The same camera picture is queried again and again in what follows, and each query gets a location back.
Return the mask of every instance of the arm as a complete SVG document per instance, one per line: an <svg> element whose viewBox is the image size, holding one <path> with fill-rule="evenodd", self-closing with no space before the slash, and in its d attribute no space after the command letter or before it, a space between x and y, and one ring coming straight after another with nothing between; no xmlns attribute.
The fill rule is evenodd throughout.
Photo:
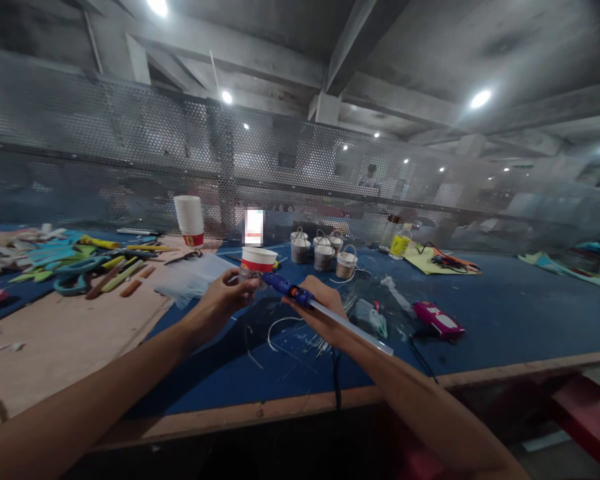
<svg viewBox="0 0 600 480"><path fill-rule="evenodd" d="M191 352L248 305L258 280L237 284L239 269L214 281L180 322L102 370L0 425L0 478L56 478Z"/></svg>
<svg viewBox="0 0 600 480"><path fill-rule="evenodd" d="M346 318L340 294L313 276L300 285ZM526 479L498 439L446 390L395 356L388 356L314 310L283 301L332 346L350 356L410 430L450 470L475 479Z"/></svg>

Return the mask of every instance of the hand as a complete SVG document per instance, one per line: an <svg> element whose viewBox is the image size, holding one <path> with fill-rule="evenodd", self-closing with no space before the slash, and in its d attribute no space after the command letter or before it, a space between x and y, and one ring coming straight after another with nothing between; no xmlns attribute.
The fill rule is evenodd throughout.
<svg viewBox="0 0 600 480"><path fill-rule="evenodd" d="M238 283L234 277L239 272L240 268L232 268L216 278L200 302L182 319L186 326L194 329L199 345L214 338L231 316L251 301L259 280Z"/></svg>
<svg viewBox="0 0 600 480"><path fill-rule="evenodd" d="M318 303L321 303L341 317L347 318L345 308L342 306L340 293L337 290L326 286L313 275L309 275L299 286L310 291L315 296L315 299L318 300ZM306 320L311 328L335 348L341 348L342 344L348 340L350 336L349 330L324 313L301 307L287 297L283 297L282 302L290 305L292 309L302 315L302 318Z"/></svg>

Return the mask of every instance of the forearm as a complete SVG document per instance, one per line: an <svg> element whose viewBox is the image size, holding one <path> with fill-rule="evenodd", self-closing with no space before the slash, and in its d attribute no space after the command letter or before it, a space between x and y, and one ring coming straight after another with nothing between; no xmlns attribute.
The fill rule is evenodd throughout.
<svg viewBox="0 0 600 480"><path fill-rule="evenodd" d="M0 478L60 476L199 346L197 338L180 322L0 425Z"/></svg>
<svg viewBox="0 0 600 480"><path fill-rule="evenodd" d="M490 430L431 379L356 339L347 340L342 350L367 372L396 414L448 468L527 478Z"/></svg>

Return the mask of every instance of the wooden table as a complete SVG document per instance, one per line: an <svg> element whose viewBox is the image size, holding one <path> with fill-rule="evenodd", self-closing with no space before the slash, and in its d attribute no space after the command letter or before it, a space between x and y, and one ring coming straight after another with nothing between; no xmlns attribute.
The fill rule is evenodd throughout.
<svg viewBox="0 0 600 480"><path fill-rule="evenodd" d="M168 245L183 247L168 237ZM185 251L164 253L161 261ZM159 278L162 268L151 276ZM102 368L134 348L170 306L164 297L142 285L130 298L119 290L93 301L52 293L0 321L0 345L24 342L19 352L0 351L0 422ZM439 376L448 389L509 381L523 377L550 377L600 365L600 352L534 361L498 368ZM342 392L344 408L381 401L376 387ZM194 411L165 417L121 421L95 449L151 443L189 435L234 429L335 409L333 392L289 397L266 403Z"/></svg>

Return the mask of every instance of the wooden table edge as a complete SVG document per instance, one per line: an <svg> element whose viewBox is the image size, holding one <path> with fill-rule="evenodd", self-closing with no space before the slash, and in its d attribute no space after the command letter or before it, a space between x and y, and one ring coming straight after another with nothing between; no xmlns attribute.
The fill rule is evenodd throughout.
<svg viewBox="0 0 600 480"><path fill-rule="evenodd" d="M441 375L438 381L446 389L455 389L533 376L552 377L593 366L600 366L600 352ZM382 399L380 391L374 385L344 390L342 408L362 407L382 402ZM131 447L333 410L335 396L329 391L264 403L246 403L164 417L122 420L105 434L93 450Z"/></svg>

